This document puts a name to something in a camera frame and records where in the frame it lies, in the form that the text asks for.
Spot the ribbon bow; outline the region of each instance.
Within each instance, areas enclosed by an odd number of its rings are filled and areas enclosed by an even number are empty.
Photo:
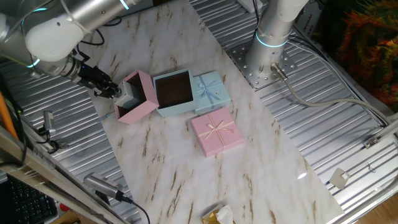
[[[211,103],[211,109],[214,109],[214,102],[211,99],[211,97],[213,97],[216,100],[220,100],[216,95],[214,95],[209,89],[216,87],[216,86],[220,86],[222,85],[222,83],[216,83],[216,80],[212,81],[209,85],[205,85],[205,81],[203,81],[203,78],[201,76],[199,76],[200,82],[199,83],[199,88],[200,90],[197,90],[196,92],[198,93],[199,91],[203,91],[203,94],[201,95],[201,97],[205,97],[207,95],[207,97],[209,98],[209,101]]]
[[[234,130],[232,130],[232,129],[227,129],[227,128],[224,128],[223,127],[223,125],[224,125],[224,121],[222,121],[220,124],[218,124],[217,125],[217,127],[214,127],[212,124],[207,124],[207,126],[209,127],[209,128],[211,128],[211,131],[207,134],[207,136],[205,137],[205,140],[207,140],[208,138],[210,138],[210,136],[215,132],[215,131],[221,131],[221,130],[223,130],[223,131],[232,131],[232,132],[234,132]]]

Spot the marble surface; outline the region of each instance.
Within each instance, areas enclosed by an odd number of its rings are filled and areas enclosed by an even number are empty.
[[[217,70],[229,91],[227,106],[245,143],[205,158],[190,120],[193,112],[162,118],[156,111],[133,125],[103,126],[134,200],[152,223],[201,223],[219,203],[240,223],[326,223],[343,213],[274,117],[187,1],[172,1],[101,28],[102,47],[82,46],[120,82],[136,69],[150,75],[189,68]],[[99,40],[96,34],[88,40]],[[112,101],[93,98],[100,116]]]

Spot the metal mounting plate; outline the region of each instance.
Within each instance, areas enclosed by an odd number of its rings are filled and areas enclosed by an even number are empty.
[[[260,74],[260,75],[254,75],[255,73],[253,72],[253,68],[249,68],[246,65],[246,54],[249,51],[251,47],[252,42],[248,42],[245,44],[241,44],[237,47],[233,47],[232,49],[229,49],[227,51],[227,54],[229,57],[232,59],[232,61],[235,63],[239,71],[243,74],[245,79],[249,82],[249,84],[253,88],[262,88],[276,80],[279,79],[279,76],[276,73],[271,73],[271,74]],[[283,64],[280,65],[281,69],[283,72],[285,72],[286,75],[296,71],[297,66],[294,63],[294,61],[287,55],[286,52],[282,53],[283,57]]]

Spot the orange object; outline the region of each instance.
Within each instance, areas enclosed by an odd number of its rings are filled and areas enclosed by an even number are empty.
[[[18,139],[18,135],[12,123],[11,116],[7,108],[7,104],[4,101],[4,98],[2,97],[1,93],[0,93],[0,113],[4,121],[4,124],[6,125],[7,131],[10,132],[16,139]]]

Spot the blue led ring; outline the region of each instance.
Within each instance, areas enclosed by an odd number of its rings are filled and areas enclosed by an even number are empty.
[[[265,46],[267,46],[267,47],[281,47],[281,46],[283,46],[283,45],[285,45],[285,44],[287,43],[287,40],[286,40],[286,42],[284,42],[283,44],[278,45],[278,46],[275,46],[275,45],[268,45],[268,44],[266,44],[266,43],[264,43],[263,41],[260,40],[259,36],[257,35],[257,31],[256,31],[256,37],[257,37],[257,40],[259,40],[259,42],[260,42],[262,45],[265,45]]]

